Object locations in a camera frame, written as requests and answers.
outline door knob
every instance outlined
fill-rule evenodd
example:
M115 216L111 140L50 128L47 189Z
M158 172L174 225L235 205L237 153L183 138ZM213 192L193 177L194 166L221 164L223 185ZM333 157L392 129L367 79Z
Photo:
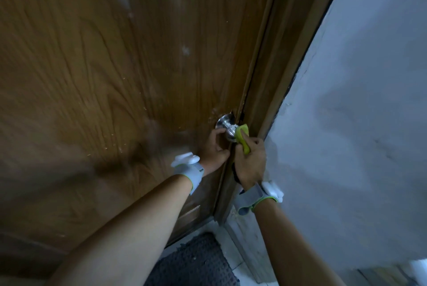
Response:
M236 142L235 134L238 125L235 123L236 118L233 113L229 113L220 117L216 122L215 128L226 128L226 138L230 142Z

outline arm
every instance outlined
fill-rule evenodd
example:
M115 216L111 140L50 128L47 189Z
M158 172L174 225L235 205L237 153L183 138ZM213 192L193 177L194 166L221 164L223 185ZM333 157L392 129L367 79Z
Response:
M205 175L229 156L216 144L222 132L213 130L201 150ZM169 177L72 251L47 285L143 285L192 187L186 176Z
M236 146L235 168L243 189L248 190L262 181L266 153L261 139L244 133L243 138L251 153L244 155L242 146ZM305 242L278 203L267 198L256 205L254 213L279 285L344 285Z

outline hand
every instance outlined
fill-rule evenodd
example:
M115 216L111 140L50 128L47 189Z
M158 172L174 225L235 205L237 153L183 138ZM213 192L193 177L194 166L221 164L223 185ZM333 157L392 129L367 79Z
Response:
M199 152L199 164L201 164L205 169L203 176L209 175L211 172L220 168L230 156L230 152L228 150L223 150L216 143L216 136L220 133L224 133L225 131L225 128L212 130L205 145Z
M246 155L243 154L243 146L238 144L236 146L234 167L243 189L248 190L263 180L264 171L266 170L266 150L262 139L250 138L243 131L241 132L251 152Z

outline forearm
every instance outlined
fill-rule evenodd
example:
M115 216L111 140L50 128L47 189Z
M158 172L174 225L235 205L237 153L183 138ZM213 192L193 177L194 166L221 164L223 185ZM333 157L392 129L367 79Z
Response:
M303 240L273 199L260 202L254 213L280 286L344 285Z
M191 181L169 177L74 250L52 285L142 285L166 245Z

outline wrist strap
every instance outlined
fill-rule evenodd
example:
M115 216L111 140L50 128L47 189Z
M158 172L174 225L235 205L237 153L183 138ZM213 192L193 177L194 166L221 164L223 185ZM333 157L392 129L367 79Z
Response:
M191 183L193 184L193 187L191 189L190 195L193 194L194 190L199 186L201 182L201 178L203 177L203 173L205 170L199 163L195 164L179 164L175 167L175 170L173 171L174 175L184 175L186 176Z
M246 215L249 211L253 210L259 202L266 198L272 198L277 202L277 199L267 195L257 183L246 192L237 195L233 204L239 215Z

